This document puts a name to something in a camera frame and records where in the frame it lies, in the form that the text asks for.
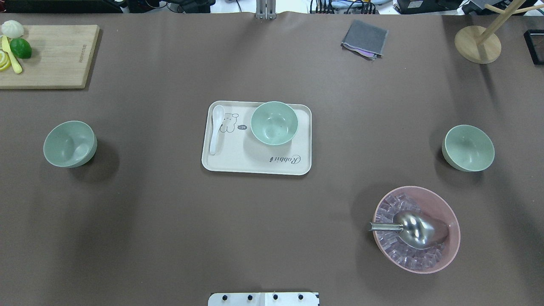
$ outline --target garlic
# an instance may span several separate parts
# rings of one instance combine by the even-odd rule
[[[2,33],[9,38],[19,38],[24,34],[24,28],[17,21],[8,20],[2,24]]]

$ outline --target wooden base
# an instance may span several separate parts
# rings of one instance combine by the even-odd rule
[[[466,59],[477,64],[489,64],[500,55],[500,40],[495,34],[476,45],[476,39],[485,31],[481,26],[469,26],[455,35],[455,47]]]

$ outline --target cutting board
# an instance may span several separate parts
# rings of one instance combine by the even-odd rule
[[[0,89],[85,88],[99,27],[24,26],[32,57],[17,59],[23,72],[0,71]]]

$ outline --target green bowl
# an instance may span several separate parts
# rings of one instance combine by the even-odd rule
[[[299,119],[295,110],[282,102],[266,102],[255,109],[251,116],[251,132],[262,143],[284,144],[296,134]]]
[[[81,121],[68,121],[49,132],[44,142],[44,156],[57,167],[79,167],[93,157],[97,143],[89,125]]]
[[[476,172],[487,169],[495,159],[491,139],[472,125],[453,127],[444,137],[442,154],[457,170]]]

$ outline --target folded cloth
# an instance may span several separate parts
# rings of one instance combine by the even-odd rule
[[[385,39],[389,30],[354,20],[342,40],[342,46],[374,60],[384,55]]]

